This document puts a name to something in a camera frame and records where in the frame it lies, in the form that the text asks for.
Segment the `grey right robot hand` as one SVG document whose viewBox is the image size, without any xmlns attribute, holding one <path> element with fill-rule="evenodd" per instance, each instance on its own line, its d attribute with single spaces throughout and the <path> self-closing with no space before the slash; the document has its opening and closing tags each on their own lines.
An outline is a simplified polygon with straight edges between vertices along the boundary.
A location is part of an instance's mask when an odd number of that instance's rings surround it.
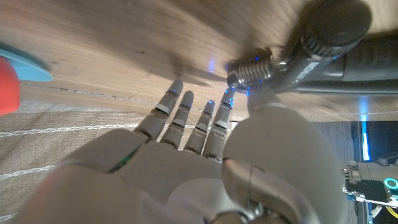
<svg viewBox="0 0 398 224">
<path fill-rule="evenodd" d="M 235 91 L 209 101 L 179 149 L 193 93 L 172 83 L 132 131 L 62 159 L 14 223 L 343 223 L 340 163 L 319 130 L 268 88 L 228 132 Z"/>
</svg>

